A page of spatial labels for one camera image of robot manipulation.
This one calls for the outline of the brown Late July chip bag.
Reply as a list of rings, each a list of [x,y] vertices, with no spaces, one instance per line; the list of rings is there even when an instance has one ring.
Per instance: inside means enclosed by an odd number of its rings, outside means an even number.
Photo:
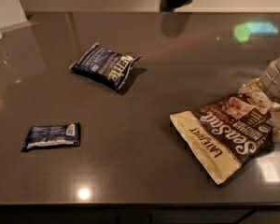
[[[238,92],[170,120],[216,184],[250,161],[272,141],[273,103],[255,78]]]

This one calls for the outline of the blue Kettle chip bag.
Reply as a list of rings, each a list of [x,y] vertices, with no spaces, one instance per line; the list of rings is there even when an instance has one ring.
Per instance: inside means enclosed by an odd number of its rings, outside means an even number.
[[[121,54],[95,43],[69,70],[119,91],[139,59],[140,56]]]

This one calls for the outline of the small dark blue snack packet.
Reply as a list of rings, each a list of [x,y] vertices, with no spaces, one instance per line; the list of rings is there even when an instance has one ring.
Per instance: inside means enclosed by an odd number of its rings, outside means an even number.
[[[80,124],[33,126],[23,143],[22,152],[54,147],[79,147]]]

